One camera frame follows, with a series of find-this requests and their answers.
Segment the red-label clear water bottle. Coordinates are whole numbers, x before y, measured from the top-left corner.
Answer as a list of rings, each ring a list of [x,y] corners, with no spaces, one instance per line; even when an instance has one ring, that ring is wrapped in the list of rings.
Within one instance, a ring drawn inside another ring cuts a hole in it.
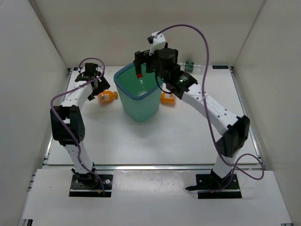
[[[137,74],[137,79],[138,79],[138,82],[139,82],[139,89],[138,89],[137,96],[139,97],[139,96],[144,95],[147,92],[147,89],[146,89],[146,85],[145,85],[144,80],[143,80],[143,74],[142,73]]]

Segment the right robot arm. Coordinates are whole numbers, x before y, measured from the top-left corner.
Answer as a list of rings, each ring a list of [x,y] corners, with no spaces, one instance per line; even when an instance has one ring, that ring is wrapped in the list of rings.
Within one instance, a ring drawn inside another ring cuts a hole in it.
[[[211,172],[211,182],[222,188],[228,183],[238,151],[248,139],[250,120],[228,111],[208,95],[192,75],[181,70],[177,57],[178,51],[171,48],[153,54],[149,50],[137,51],[133,63],[137,75],[142,74],[145,65],[147,73],[154,73],[155,79],[161,79],[170,93],[195,108],[207,119],[209,128],[219,132],[221,138],[214,143],[219,156]]]

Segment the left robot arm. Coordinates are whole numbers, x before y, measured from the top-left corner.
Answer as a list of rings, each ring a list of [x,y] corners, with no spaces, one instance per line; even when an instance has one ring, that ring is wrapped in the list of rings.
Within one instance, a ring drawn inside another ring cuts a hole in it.
[[[75,71],[70,90],[55,96],[50,102],[50,117],[53,139],[68,152],[73,162],[73,175],[87,188],[102,186],[84,146],[85,125],[81,109],[87,100],[94,99],[110,85],[104,78],[105,67],[85,63]]]

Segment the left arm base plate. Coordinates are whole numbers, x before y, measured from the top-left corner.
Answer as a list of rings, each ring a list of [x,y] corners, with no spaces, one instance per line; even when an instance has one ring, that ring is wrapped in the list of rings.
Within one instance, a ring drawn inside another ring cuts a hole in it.
[[[98,176],[103,182],[103,186],[93,174],[73,174],[69,196],[110,198],[113,174],[98,174]]]

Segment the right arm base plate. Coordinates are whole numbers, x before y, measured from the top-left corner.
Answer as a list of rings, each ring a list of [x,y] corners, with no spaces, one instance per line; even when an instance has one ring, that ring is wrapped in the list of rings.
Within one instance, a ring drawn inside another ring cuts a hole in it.
[[[242,198],[236,174],[229,175],[225,180],[218,180],[210,174],[196,174],[196,184],[185,188],[197,191],[198,199],[240,199]]]

